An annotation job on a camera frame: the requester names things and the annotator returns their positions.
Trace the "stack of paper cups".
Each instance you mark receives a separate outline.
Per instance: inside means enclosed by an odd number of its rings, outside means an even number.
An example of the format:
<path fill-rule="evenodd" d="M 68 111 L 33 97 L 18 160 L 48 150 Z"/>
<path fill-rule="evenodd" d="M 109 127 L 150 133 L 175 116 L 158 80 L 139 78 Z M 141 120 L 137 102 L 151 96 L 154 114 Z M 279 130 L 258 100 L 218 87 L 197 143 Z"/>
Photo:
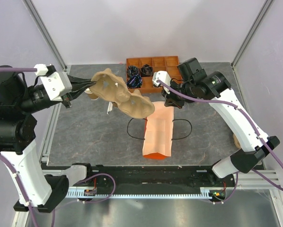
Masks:
<path fill-rule="evenodd" d="M 93 100 L 93 101 L 99 99 L 99 97 L 98 97 L 97 95 L 95 95 L 89 88 L 87 88 L 84 92 L 85 92 L 85 93 L 87 94 L 87 96 L 88 96 L 91 100 Z"/>

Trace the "orange paper bag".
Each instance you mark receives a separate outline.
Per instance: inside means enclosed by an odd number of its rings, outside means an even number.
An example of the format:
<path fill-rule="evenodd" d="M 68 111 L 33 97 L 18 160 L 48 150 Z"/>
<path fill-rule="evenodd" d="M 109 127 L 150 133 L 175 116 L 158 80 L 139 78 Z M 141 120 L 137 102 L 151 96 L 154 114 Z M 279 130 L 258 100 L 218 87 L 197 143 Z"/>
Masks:
<path fill-rule="evenodd" d="M 155 111 L 145 118 L 142 155 L 144 158 L 164 160 L 172 155 L 174 107 L 166 107 L 163 101 L 153 102 Z"/>

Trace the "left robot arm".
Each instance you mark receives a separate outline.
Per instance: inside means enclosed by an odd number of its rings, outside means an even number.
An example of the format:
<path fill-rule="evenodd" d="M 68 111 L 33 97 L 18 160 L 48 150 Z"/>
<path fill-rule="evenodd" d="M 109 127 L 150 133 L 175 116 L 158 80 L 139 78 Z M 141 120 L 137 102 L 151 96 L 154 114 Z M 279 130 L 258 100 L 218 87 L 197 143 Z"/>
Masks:
<path fill-rule="evenodd" d="M 71 101 L 94 84 L 90 79 L 58 72 L 53 65 L 0 66 L 0 159 L 19 194 L 15 211 L 36 208 L 50 213 L 71 186 L 93 183 L 94 175 L 88 163 L 75 163 L 56 174 L 43 173 L 37 156 L 34 113 L 56 104 L 70 108 Z"/>

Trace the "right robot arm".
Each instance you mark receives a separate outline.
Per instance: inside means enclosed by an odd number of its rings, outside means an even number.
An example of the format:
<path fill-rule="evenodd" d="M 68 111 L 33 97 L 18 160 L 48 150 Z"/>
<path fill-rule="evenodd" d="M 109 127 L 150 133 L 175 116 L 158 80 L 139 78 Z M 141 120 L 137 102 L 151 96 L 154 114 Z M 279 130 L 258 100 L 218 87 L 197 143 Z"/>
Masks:
<path fill-rule="evenodd" d="M 218 186 L 224 177 L 236 172 L 250 172 L 280 144 L 276 136 L 268 136 L 251 119 L 222 73 L 215 71 L 208 75 L 196 58 L 179 64 L 177 69 L 182 77 L 180 84 L 166 71 L 156 72 L 152 78 L 154 86 L 163 87 L 165 106 L 182 108 L 186 102 L 208 103 L 240 144 L 237 152 L 212 165 L 206 177 L 210 185 Z"/>

